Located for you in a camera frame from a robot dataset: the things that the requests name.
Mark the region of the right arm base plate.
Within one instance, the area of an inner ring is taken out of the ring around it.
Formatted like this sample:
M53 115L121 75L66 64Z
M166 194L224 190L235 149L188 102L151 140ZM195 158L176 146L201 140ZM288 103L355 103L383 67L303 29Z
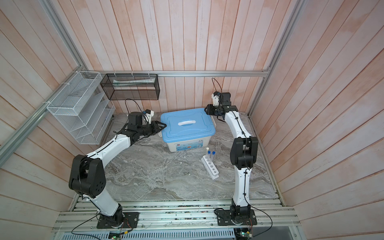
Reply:
M219 226L254 226L258 224L254 210L251 210L249 216L232 215L230 210L224 210L221 208L215 209L214 213L217 216L217 223Z

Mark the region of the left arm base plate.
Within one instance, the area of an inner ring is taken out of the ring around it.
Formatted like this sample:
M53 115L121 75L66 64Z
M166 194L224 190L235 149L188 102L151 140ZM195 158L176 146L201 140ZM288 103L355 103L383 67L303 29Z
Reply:
M139 212L121 212L116 213L114 216L100 215L97 224L97 229L110 229L121 227L134 229L138 225L139 216Z

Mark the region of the blue plastic bin lid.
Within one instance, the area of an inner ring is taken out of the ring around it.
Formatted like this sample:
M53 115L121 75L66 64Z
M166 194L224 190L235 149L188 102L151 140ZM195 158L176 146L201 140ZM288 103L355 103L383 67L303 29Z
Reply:
M211 137L216 127L203 108L164 113L161 122L166 124L162 130L165 143L176 143Z

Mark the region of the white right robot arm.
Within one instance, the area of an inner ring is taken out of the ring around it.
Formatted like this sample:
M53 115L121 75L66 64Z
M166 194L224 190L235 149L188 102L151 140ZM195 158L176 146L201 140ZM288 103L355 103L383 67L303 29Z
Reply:
M205 107L207 115L222 117L234 137L230 161L235 170L235 191L230 209L218 210L219 224L242 225L253 223L250 201L250 178L257 160L258 138L253 137L244 126L238 108L231 103L230 93L212 94L213 103Z

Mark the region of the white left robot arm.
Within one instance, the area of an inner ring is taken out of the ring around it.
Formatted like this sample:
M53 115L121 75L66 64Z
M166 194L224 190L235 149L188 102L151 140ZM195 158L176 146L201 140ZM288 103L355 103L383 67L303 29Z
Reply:
M106 190L105 167L134 143L167 127L165 123L152 120L153 115L150 110L128 114L128 121L109 142L92 153L73 159L69 188L90 200L98 208L100 219L112 228L122 227L125 216L122 206Z

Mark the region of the test tube blue cap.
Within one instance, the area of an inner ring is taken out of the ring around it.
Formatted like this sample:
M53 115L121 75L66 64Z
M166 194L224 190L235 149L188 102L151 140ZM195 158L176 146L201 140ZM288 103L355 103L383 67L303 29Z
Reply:
M211 153L211 156L210 156L210 163L213 162L213 160L214 160L214 158L215 158L215 155L216 155L216 152L213 151L213 152Z
M211 162L211 161L212 161L212 160L211 160L211 155L212 155L212 154L211 154L211 151L208 151L208 152L207 152L207 161L208 161L208 162Z

